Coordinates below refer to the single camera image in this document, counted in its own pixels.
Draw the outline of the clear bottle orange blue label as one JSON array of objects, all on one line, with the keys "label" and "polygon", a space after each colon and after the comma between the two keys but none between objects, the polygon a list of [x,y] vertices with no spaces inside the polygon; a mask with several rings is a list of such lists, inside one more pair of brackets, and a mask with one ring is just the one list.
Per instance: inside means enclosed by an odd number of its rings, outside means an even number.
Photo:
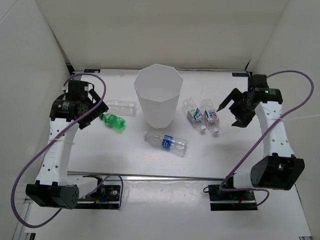
[{"label": "clear bottle orange blue label", "polygon": [[211,99],[200,102],[200,111],[203,113],[204,123],[208,131],[217,137],[220,131],[220,118]]}]

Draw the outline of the clear bottle green blue label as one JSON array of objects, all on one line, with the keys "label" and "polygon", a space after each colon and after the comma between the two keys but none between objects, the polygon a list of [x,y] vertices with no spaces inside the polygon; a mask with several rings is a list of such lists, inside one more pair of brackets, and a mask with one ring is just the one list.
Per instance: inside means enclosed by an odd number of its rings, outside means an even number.
[{"label": "clear bottle green blue label", "polygon": [[203,134],[207,129],[204,122],[204,116],[194,100],[191,98],[184,100],[181,109],[184,111],[192,127]]}]

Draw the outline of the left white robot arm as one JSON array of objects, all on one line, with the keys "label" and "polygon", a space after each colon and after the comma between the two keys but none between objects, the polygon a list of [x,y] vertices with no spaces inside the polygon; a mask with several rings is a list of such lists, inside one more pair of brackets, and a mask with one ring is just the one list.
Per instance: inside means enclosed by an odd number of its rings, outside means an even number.
[{"label": "left white robot arm", "polygon": [[49,144],[44,152],[35,183],[28,184],[25,193],[41,207],[74,209],[79,198],[81,183],[68,182],[68,164],[77,130],[107,111],[107,105],[94,91],[92,83],[71,80],[64,93],[52,104],[49,118]]}]

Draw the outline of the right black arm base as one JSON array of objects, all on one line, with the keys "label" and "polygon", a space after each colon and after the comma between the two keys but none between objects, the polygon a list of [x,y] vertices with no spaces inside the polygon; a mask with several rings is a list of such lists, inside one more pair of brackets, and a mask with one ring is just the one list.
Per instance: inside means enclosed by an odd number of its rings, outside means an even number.
[{"label": "right black arm base", "polygon": [[256,211],[258,209],[252,191],[221,191],[218,184],[211,184],[203,189],[209,195],[212,212]]}]

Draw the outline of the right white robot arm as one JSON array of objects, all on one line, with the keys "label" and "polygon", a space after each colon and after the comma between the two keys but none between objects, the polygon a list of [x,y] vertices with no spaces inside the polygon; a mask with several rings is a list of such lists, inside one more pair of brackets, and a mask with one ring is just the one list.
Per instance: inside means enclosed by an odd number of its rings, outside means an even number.
[{"label": "right white robot arm", "polygon": [[268,86],[266,75],[255,74],[248,77],[247,91],[233,89],[218,109],[224,109],[230,101],[233,104],[229,110],[236,119],[234,127],[245,128],[254,117],[258,118],[261,137],[249,153],[262,143],[263,157],[246,173],[237,173],[239,165],[236,165],[222,181],[221,190],[230,200],[238,199],[243,191],[290,190],[303,172],[305,162],[295,156],[290,146],[282,122],[285,114],[281,91]]}]

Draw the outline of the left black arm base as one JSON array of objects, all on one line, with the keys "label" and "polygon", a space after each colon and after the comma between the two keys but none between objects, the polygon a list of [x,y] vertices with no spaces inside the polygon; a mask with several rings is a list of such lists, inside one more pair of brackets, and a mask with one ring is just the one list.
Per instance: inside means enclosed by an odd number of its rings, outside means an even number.
[{"label": "left black arm base", "polygon": [[[110,177],[118,177],[121,185],[106,185]],[[97,180],[96,188],[79,199],[75,209],[119,210],[122,206],[123,178],[119,174],[109,174],[105,178],[98,175],[85,175],[84,178]]]}]

